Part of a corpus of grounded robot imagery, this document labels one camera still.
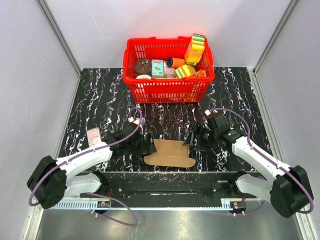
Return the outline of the brown cardboard box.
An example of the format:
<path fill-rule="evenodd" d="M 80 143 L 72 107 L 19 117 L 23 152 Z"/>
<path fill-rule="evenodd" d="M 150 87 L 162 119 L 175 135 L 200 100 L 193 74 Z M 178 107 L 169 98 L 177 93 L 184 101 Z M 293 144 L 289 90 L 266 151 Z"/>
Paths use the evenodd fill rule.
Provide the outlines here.
<path fill-rule="evenodd" d="M 154 139 L 156 152 L 143 158 L 147 165 L 158 167 L 191 168 L 196 160 L 189 157 L 189 146 L 182 141 Z"/>

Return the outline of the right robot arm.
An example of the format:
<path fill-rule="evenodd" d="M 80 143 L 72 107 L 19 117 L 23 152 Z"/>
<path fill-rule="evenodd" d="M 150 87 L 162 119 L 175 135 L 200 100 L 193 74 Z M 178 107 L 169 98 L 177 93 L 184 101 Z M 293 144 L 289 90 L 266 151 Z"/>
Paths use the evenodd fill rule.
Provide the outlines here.
<path fill-rule="evenodd" d="M 218 145 L 252 165 L 262 177 L 245 171 L 235 173 L 222 186 L 222 192 L 233 198 L 249 194 L 271 203 L 285 218 L 296 213 L 308 214 L 314 209 L 314 195 L 306 170 L 292 167 L 252 142 L 249 132 L 232 129 L 224 116 L 209 110 L 203 123 L 195 123 L 183 142 L 196 151 L 207 151 Z"/>

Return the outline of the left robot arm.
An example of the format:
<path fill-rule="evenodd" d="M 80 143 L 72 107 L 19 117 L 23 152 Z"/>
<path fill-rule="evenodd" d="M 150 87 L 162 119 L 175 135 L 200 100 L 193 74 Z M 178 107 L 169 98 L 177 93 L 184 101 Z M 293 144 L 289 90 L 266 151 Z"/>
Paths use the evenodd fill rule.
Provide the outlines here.
<path fill-rule="evenodd" d="M 31 191 L 28 204 L 50 209 L 68 197 L 103 198 L 110 194 L 109 180 L 98 170 L 83 175 L 87 169 L 117 156 L 150 156 L 156 153 L 153 134 L 144 132 L 137 122 L 122 130 L 101 136 L 99 128 L 87 131 L 91 146 L 69 156 L 43 157 L 29 177 L 26 185 Z"/>

